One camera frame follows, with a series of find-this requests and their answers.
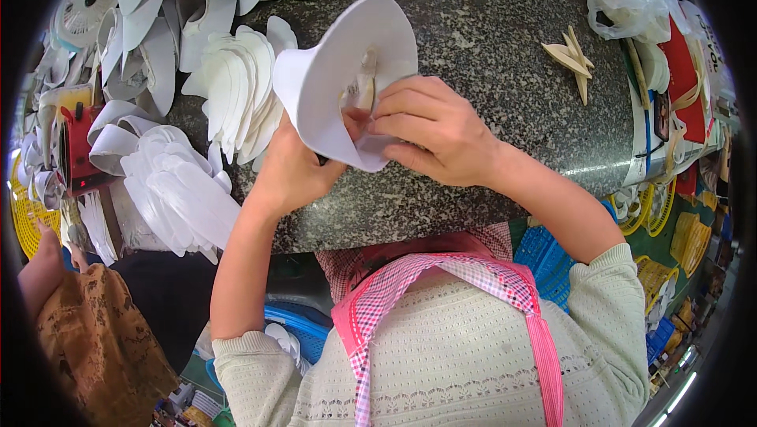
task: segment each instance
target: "granite tabletop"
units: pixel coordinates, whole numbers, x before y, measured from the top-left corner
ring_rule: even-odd
[[[278,15],[291,25],[300,48],[311,48],[354,1],[263,2],[236,17],[232,31],[246,24],[265,33],[268,17]],[[439,76],[470,100],[498,138],[598,197],[620,187],[633,141],[628,83],[618,43],[601,39],[589,28],[586,0],[396,1],[415,31],[420,73]],[[569,24],[596,65],[585,107],[573,73],[540,45],[561,43]],[[202,102],[177,93],[167,119],[205,153]],[[227,172],[232,196],[241,203],[255,180],[251,164],[227,166]],[[327,196],[285,216],[273,252],[396,242],[524,214],[519,205],[489,189],[441,186],[392,162],[373,174],[348,169]]]

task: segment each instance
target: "small fan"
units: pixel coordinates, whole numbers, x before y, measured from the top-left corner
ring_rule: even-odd
[[[79,49],[94,44],[105,12],[117,4],[118,0],[63,0],[54,20],[63,46],[68,43]]]

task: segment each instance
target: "white knit sweater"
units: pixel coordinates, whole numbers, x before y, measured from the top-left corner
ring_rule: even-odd
[[[564,425],[630,425],[649,395],[644,294],[627,244],[570,271],[570,316],[541,300],[563,367]],[[525,326],[449,274],[417,281],[371,344],[374,425],[544,425]],[[261,332],[213,341],[237,425],[354,425],[355,377],[336,330],[304,379]]]

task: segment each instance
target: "red device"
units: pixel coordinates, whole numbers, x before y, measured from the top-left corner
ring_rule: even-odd
[[[670,21],[670,41],[660,43],[659,47],[668,58],[668,67],[670,68],[668,93],[672,103],[696,85],[696,72],[684,35],[676,27],[675,21],[669,16],[668,19]],[[702,100],[697,97],[693,104],[677,110],[675,114],[686,123],[684,139],[704,144],[705,114],[702,108]]]
[[[113,180],[113,176],[102,172],[89,162],[91,146],[87,142],[87,133],[100,110],[101,105],[84,107],[82,102],[76,104],[73,114],[67,108],[61,107],[61,113],[66,118],[65,124],[61,127],[61,169],[66,179],[66,192],[71,197],[86,194],[93,188]]]

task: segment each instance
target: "pink checkered apron strap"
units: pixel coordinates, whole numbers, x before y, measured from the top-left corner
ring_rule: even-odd
[[[421,272],[439,267],[525,314],[534,352],[546,424],[563,424],[563,380],[546,321],[541,318],[534,277],[527,267],[463,253],[409,254],[363,281],[334,309],[332,318],[355,374],[355,425],[370,425],[370,357],[375,328]]]

